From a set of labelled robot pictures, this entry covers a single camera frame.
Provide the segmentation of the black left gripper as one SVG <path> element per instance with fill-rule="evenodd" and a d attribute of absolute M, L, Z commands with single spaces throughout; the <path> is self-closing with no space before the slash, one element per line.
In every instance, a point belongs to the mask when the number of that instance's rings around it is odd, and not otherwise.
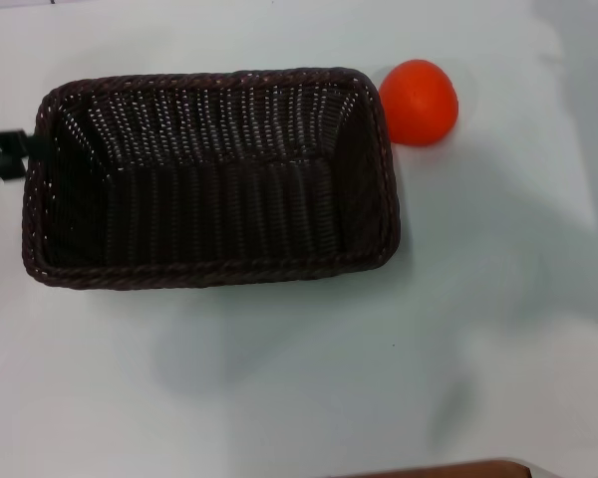
<path fill-rule="evenodd" d="M 51 143 L 43 136 L 23 130 L 0 131 L 0 180 L 18 180 L 26 175 L 24 159 L 50 160 Z"/>

